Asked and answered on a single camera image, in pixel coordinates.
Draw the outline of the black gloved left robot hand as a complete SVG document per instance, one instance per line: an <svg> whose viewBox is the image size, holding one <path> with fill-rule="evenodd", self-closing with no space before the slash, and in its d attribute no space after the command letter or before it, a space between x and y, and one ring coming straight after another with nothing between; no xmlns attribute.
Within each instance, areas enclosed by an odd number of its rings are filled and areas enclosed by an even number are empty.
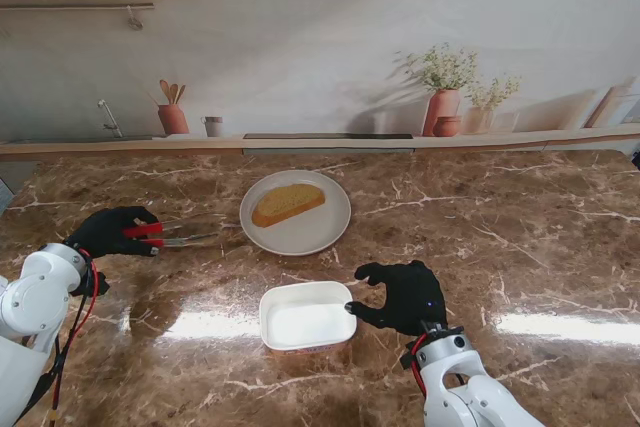
<svg viewBox="0 0 640 427"><path fill-rule="evenodd" d="M85 219L63 244L78 252L84 250L93 259L107 255L156 256L156 247L125 235L124 231L136 227L137 221L154 224L158 219L143 206L102 209Z"/></svg>

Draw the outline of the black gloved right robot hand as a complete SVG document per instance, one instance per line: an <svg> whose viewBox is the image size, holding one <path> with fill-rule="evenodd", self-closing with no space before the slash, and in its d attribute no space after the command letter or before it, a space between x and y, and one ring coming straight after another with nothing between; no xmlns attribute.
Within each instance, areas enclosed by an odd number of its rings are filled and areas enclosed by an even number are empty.
<svg viewBox="0 0 640 427"><path fill-rule="evenodd" d="M383 284L386 289L381 308L357 301L345 304L345 310L363 322L415 337L424 333L425 324L448 325L440 283L422 261L393 265L372 262L358 267L354 277L366 280L369 286Z"/></svg>

